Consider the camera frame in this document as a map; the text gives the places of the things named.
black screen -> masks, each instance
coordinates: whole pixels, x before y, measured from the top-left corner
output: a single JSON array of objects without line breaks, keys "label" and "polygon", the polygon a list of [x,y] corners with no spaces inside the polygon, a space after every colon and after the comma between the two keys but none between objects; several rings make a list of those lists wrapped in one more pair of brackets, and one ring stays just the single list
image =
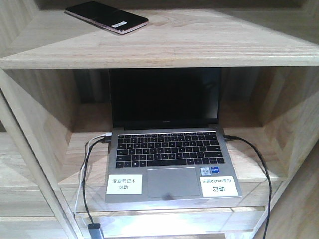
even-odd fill
[{"label": "black screen", "polygon": [[110,79],[114,127],[218,122],[220,68],[112,69]]}]

laptop keyboard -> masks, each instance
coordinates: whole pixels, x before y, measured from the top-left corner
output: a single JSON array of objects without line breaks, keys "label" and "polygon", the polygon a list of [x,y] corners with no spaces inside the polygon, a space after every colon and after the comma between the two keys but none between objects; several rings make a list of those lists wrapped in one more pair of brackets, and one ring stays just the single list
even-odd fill
[{"label": "laptop keyboard", "polygon": [[117,168],[225,163],[216,132],[118,135]]}]

sticker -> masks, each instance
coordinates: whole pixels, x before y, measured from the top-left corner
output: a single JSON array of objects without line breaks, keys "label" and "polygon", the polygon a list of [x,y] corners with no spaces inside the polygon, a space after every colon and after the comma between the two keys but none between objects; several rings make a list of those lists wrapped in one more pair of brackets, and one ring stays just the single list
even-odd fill
[{"label": "sticker", "polygon": [[204,197],[238,196],[234,178],[231,176],[200,177],[199,179]]},{"label": "sticker", "polygon": [[219,167],[211,167],[212,173],[219,173]]},{"label": "sticker", "polygon": [[111,174],[106,194],[142,194],[142,174]]},{"label": "sticker", "polygon": [[200,168],[200,172],[202,176],[210,176],[210,170],[209,167],[205,167],[205,168]]},{"label": "sticker", "polygon": [[119,22],[119,23],[117,23],[117,24],[112,25],[111,27],[117,28],[117,27],[119,27],[119,26],[125,25],[126,23],[127,23],[126,21],[121,21],[121,22]]}]

touchpad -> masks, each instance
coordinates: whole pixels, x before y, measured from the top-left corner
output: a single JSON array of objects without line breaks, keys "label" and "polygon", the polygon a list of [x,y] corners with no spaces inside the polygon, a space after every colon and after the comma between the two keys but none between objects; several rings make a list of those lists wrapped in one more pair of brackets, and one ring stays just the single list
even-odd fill
[{"label": "touchpad", "polygon": [[181,196],[200,195],[195,168],[148,170],[150,198],[173,200]]}]

power adapter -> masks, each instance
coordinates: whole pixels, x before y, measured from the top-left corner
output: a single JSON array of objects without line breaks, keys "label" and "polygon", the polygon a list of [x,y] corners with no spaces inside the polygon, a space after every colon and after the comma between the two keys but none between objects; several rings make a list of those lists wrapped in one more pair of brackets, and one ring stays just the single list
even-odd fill
[{"label": "power adapter", "polygon": [[91,239],[104,239],[103,231],[101,224],[99,223],[90,223],[88,225],[88,230],[91,235]]}]

